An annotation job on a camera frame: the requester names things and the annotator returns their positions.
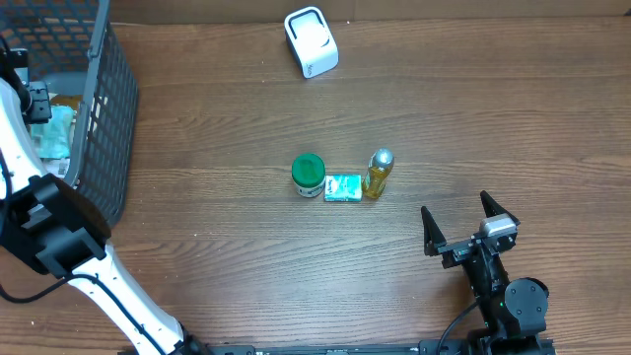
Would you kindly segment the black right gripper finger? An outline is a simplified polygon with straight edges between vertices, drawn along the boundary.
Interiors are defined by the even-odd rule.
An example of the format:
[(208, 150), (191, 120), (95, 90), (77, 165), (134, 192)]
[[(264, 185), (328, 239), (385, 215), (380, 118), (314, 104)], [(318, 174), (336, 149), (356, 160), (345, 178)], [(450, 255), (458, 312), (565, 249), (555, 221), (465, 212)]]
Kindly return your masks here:
[(421, 208), (421, 216), (424, 228), (424, 253), (428, 256), (439, 255), (439, 249), (444, 247), (447, 241), (426, 206)]
[(501, 206), (486, 190), (480, 192), (480, 198), (487, 218), (507, 214), (516, 225), (521, 223), (515, 215)]

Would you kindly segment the teal wet wipes pack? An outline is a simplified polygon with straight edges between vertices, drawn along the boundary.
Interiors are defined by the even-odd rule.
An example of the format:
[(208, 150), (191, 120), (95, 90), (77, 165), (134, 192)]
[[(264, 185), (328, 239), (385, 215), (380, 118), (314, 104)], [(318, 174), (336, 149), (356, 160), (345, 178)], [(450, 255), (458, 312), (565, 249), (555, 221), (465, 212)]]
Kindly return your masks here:
[(70, 137), (74, 115), (75, 110), (70, 106), (53, 106), (48, 123), (34, 124), (31, 127), (35, 151), (41, 159), (70, 157)]

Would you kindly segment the yellow dish soap bottle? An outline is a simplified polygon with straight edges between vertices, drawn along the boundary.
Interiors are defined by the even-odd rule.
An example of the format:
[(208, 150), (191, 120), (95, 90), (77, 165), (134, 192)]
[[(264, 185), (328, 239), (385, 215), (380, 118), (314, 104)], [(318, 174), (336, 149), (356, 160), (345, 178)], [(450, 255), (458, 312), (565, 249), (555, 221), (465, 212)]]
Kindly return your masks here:
[(382, 147), (371, 157), (367, 173), (362, 181), (363, 194), (378, 199), (386, 187), (386, 179), (394, 166), (394, 155), (390, 149)]

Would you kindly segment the small teal tissue pack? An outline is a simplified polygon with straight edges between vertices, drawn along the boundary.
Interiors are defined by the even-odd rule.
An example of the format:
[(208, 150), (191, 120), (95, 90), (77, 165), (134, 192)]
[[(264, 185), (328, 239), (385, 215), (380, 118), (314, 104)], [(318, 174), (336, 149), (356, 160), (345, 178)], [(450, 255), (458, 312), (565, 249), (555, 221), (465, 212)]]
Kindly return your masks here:
[(325, 177), (326, 202), (360, 202), (363, 197), (360, 175), (330, 175)]

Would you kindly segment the green lid white jar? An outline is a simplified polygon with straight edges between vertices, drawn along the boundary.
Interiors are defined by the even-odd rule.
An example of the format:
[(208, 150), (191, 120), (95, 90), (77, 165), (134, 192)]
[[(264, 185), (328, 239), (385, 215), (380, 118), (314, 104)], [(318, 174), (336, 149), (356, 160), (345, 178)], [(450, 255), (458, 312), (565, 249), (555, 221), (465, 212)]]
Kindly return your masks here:
[(324, 189), (324, 162), (314, 153), (302, 154), (292, 163), (291, 176), (299, 195), (307, 198), (317, 197)]

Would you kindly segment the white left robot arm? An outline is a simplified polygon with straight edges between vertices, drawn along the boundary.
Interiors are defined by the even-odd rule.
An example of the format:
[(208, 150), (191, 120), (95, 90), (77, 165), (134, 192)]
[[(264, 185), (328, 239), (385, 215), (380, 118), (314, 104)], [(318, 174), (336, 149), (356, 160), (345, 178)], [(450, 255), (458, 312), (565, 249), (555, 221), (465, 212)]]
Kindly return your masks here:
[(44, 84), (28, 84), (27, 55), (1, 46), (1, 245), (56, 283), (14, 304), (69, 284), (90, 298), (138, 354), (205, 354), (208, 348), (163, 311), (122, 265), (99, 209), (37, 156), (28, 124), (50, 119)]

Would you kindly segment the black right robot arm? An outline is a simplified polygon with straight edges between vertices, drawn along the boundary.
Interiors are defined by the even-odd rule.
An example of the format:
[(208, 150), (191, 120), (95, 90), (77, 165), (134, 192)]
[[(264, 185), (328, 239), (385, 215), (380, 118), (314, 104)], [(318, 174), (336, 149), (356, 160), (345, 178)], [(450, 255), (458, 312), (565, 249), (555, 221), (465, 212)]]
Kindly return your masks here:
[[(469, 239), (450, 244), (427, 207), (421, 208), (424, 253), (439, 255), (448, 269), (460, 266), (469, 281), (474, 302), (444, 330), (438, 340), (419, 343), (422, 354), (554, 355), (546, 330), (549, 290), (536, 278), (510, 280), (501, 253), (516, 245), (521, 221), (486, 191), (480, 192), (486, 218)], [(453, 329), (470, 312), (479, 310), (483, 328), (467, 338), (449, 341)]]

